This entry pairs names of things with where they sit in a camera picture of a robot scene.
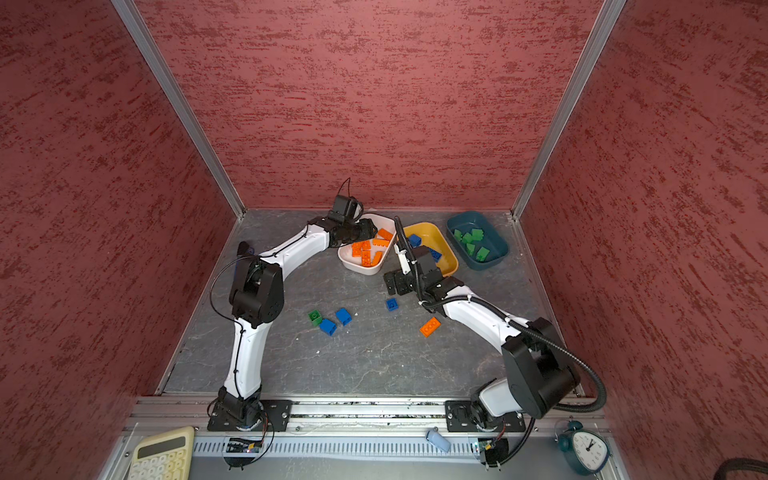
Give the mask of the orange lego plate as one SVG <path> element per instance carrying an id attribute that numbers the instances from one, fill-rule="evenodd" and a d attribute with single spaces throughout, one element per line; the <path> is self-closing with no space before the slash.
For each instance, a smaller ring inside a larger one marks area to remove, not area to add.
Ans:
<path id="1" fill-rule="evenodd" d="M 378 230 L 377 236 L 387 241 L 391 241 L 393 238 L 393 234 L 384 228 Z"/>

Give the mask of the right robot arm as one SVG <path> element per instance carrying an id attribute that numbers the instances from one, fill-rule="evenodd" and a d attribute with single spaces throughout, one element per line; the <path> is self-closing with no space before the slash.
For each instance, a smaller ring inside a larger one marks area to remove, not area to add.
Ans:
<path id="1" fill-rule="evenodd" d="M 395 252 L 397 283 L 415 292 L 425 310 L 469 328 L 503 358 L 505 376 L 481 386 L 470 400 L 469 415 L 480 429 L 490 430 L 510 413 L 541 419 L 578 386 L 575 362 L 549 321 L 517 317 L 476 295 L 443 275 L 425 247 L 397 246 Z"/>

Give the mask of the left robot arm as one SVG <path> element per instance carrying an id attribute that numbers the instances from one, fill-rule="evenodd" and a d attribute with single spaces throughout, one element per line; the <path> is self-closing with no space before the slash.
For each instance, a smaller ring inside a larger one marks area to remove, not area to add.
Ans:
<path id="1" fill-rule="evenodd" d="M 214 419 L 240 431 L 266 425 L 261 366 L 269 331 L 285 304 L 284 281 L 318 253 L 374 238 L 378 228 L 363 212 L 360 201 L 339 194 L 327 214 L 309 220 L 280 245 L 260 254 L 251 253 L 246 242 L 238 246 L 228 296 L 232 311 L 225 317 L 234 325 L 234 344 L 226 379 L 213 403 Z"/>

